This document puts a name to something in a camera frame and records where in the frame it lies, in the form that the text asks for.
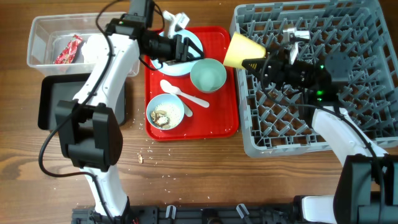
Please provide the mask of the white napkin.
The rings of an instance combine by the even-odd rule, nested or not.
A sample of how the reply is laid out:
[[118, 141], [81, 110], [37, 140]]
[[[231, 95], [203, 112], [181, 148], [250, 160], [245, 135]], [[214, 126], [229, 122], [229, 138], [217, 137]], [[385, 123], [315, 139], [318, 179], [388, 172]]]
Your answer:
[[103, 35], [92, 35], [81, 47], [84, 63], [97, 63], [108, 53], [108, 43]]

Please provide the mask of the rice and food scraps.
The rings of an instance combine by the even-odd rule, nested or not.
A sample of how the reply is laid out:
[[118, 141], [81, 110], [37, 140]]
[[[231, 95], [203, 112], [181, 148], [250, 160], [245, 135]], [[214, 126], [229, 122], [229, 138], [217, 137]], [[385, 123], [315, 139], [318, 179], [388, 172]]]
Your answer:
[[181, 122], [183, 111], [176, 104], [161, 103], [158, 104], [149, 115], [155, 127], [160, 129], [172, 129]]

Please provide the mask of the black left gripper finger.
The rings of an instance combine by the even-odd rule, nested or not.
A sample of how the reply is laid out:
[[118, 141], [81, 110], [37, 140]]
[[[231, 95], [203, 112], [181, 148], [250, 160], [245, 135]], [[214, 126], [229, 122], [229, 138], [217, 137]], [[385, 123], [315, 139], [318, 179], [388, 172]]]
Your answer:
[[200, 57], [196, 57], [196, 58], [188, 58], [188, 59], [183, 59], [183, 60], [177, 60], [177, 59], [165, 59], [163, 60], [163, 63], [165, 63], [168, 66], [172, 66], [172, 65], [178, 65], [178, 64], [182, 64], [182, 63], [190, 63], [190, 62], [195, 62], [197, 60], [200, 60]]
[[195, 45], [195, 43], [191, 39], [186, 40], [186, 44], [188, 47], [187, 58], [188, 59], [204, 59], [205, 54], [204, 52]]

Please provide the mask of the yellow plastic cup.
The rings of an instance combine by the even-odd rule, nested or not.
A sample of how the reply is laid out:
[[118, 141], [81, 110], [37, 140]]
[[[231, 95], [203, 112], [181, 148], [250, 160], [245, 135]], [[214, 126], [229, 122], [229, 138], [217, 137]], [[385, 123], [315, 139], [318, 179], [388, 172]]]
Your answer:
[[235, 32], [227, 49], [223, 65], [232, 68], [244, 69], [243, 60], [263, 58], [266, 55], [266, 48]]

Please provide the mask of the light blue small bowl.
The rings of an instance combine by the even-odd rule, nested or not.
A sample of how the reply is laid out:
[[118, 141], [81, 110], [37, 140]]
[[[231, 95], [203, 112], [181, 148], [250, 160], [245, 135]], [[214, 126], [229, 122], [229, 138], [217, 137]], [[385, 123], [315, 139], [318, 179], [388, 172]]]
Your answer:
[[146, 116], [152, 127], [168, 131], [182, 122], [185, 109], [177, 96], [164, 93], [150, 100], [146, 107]]

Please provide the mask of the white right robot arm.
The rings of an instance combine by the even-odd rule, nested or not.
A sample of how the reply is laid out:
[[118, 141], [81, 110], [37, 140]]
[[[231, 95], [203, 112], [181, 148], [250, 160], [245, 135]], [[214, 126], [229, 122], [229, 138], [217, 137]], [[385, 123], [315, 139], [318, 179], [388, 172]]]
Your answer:
[[337, 52], [312, 65], [272, 57], [244, 59], [261, 86], [302, 92], [299, 116], [331, 147], [343, 169], [334, 195], [300, 196], [296, 218], [319, 223], [397, 223], [397, 156], [372, 142], [351, 120], [338, 92], [353, 63]]

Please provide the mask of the red snack wrapper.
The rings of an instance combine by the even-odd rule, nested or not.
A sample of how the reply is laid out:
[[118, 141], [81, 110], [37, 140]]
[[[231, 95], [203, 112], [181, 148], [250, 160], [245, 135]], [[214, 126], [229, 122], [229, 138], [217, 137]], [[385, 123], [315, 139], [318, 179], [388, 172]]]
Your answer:
[[83, 42], [83, 39], [79, 35], [74, 35], [68, 42], [67, 46], [55, 59], [54, 64], [70, 64], [73, 62], [77, 53], [79, 45]]

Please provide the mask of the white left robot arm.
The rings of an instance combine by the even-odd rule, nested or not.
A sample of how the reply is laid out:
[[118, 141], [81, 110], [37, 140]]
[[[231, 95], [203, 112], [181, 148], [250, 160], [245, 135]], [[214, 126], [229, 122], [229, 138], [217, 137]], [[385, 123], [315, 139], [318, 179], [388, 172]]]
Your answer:
[[128, 73], [141, 55], [161, 64], [178, 64], [203, 59], [204, 52], [189, 38], [167, 37], [151, 30], [153, 14], [160, 13], [154, 1], [131, 1], [129, 12], [112, 19], [98, 30], [106, 41], [104, 57], [95, 65], [81, 90], [71, 101], [59, 101], [55, 108], [56, 128], [39, 152], [39, 167], [51, 177], [62, 178], [44, 167], [44, 152], [58, 134], [61, 151], [89, 182], [96, 205], [88, 219], [93, 223], [134, 223], [129, 197], [121, 187], [116, 166], [123, 148], [123, 136], [114, 114], [116, 101]]

